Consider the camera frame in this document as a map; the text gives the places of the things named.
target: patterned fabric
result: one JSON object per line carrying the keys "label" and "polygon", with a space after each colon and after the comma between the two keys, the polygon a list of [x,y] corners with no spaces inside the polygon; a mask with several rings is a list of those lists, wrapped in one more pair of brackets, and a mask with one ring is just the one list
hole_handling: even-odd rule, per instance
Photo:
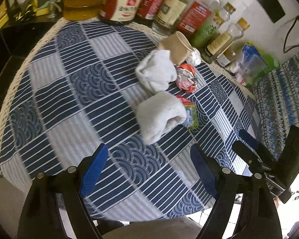
{"label": "patterned fabric", "polygon": [[299,54],[254,85],[261,136],[278,159],[291,125],[299,127]]}
{"label": "patterned fabric", "polygon": [[109,147],[107,163],[84,201],[93,218],[146,221],[203,210],[211,199],[190,160],[198,143],[208,156],[238,174],[250,175],[232,150],[241,128],[253,136],[255,102],[206,64],[199,84],[184,94],[196,104],[199,128],[179,125],[146,146],[134,111],[151,96],[135,67],[158,45],[149,34],[101,22],[68,23],[34,57],[10,108],[0,170],[26,190],[39,172],[55,175]]}

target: crumpled wrapper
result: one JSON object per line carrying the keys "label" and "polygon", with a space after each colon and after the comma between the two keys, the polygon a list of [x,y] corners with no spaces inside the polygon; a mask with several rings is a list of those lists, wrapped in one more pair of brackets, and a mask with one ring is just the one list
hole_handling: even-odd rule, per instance
{"label": "crumpled wrapper", "polygon": [[193,49],[194,51],[191,53],[191,55],[188,58],[186,58],[186,62],[191,66],[196,67],[201,64],[202,58],[198,49],[195,47],[193,47]]}
{"label": "crumpled wrapper", "polygon": [[182,64],[176,67],[177,79],[176,85],[179,89],[184,90],[185,93],[191,93],[195,90],[198,84],[195,77],[195,69],[189,64]]}

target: plastic wrapper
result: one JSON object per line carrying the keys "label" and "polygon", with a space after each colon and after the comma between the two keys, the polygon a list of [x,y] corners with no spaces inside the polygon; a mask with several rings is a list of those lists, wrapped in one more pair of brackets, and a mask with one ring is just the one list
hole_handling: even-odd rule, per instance
{"label": "plastic wrapper", "polygon": [[191,55],[186,58],[186,62],[194,67],[198,66],[201,64],[202,62],[202,58],[201,58],[201,54],[198,51],[197,48],[193,47],[193,52],[191,53]]}
{"label": "plastic wrapper", "polygon": [[189,130],[198,128],[199,122],[195,104],[180,95],[176,95],[176,97],[180,99],[187,113],[186,120],[182,123],[182,125]]}
{"label": "plastic wrapper", "polygon": [[195,90],[198,84],[195,77],[195,69],[189,64],[182,64],[176,67],[177,79],[176,85],[179,89],[184,90],[185,93],[191,93]]}

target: brown paper cup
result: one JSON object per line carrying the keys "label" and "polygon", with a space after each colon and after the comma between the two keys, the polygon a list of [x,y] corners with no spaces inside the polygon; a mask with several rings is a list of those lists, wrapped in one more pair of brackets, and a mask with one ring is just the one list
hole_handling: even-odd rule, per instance
{"label": "brown paper cup", "polygon": [[171,61],[174,65],[180,65],[193,52],[193,48],[187,38],[179,31],[163,39],[157,49],[171,51]]}

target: table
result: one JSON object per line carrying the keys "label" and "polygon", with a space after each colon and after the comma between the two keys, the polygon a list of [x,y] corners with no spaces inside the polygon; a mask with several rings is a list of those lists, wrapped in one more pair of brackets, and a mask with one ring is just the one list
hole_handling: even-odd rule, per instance
{"label": "table", "polygon": [[241,128],[257,134],[255,102],[205,63],[196,68],[193,93],[174,83],[168,89],[196,104],[200,126],[179,125],[157,143],[143,143],[134,111],[151,94],[134,70],[161,39],[135,23],[59,20],[26,58],[3,103],[0,173],[26,191],[39,172],[77,166],[104,142],[108,160],[84,201],[93,218],[125,221],[174,218],[212,205],[190,160],[194,143],[222,167],[250,175],[231,145]]}

